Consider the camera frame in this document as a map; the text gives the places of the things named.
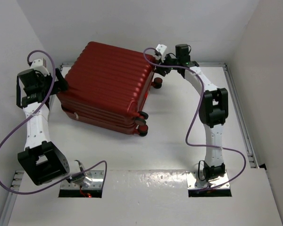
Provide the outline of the red suitcase blue lining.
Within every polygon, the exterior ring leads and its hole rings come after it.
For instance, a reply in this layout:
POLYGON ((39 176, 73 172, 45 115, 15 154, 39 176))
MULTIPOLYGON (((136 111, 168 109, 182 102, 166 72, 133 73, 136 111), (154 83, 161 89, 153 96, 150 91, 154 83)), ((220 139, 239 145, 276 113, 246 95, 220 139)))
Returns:
POLYGON ((73 120, 144 137, 148 114, 143 106, 155 79, 154 56, 90 41, 65 76, 58 93, 62 110, 73 120))

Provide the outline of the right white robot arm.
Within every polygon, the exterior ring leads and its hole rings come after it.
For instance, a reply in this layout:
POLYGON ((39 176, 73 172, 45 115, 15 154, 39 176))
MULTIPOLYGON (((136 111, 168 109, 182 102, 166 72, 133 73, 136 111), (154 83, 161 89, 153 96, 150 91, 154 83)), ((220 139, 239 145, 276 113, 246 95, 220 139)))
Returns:
POLYGON ((198 105, 199 119, 204 125, 206 134, 206 155, 203 162, 203 176, 200 181, 210 181, 225 174, 225 164, 222 157, 222 132, 223 125, 228 117, 228 91, 214 85, 203 73, 200 65, 191 61, 190 47, 179 44, 175 47, 175 57, 167 53, 167 46, 158 44, 155 55, 160 59, 157 73, 167 75, 173 68, 188 81, 200 95, 198 105))

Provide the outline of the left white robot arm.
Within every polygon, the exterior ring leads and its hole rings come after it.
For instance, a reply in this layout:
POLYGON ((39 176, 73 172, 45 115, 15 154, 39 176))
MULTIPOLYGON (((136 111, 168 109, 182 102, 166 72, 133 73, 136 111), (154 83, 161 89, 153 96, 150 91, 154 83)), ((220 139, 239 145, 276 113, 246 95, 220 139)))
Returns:
POLYGON ((23 110, 26 123, 26 143, 17 155, 18 162, 37 186, 70 172, 66 156, 50 139, 48 118, 50 98, 68 89, 68 82, 56 68, 57 81, 45 69, 28 69, 17 75, 16 105, 23 110))

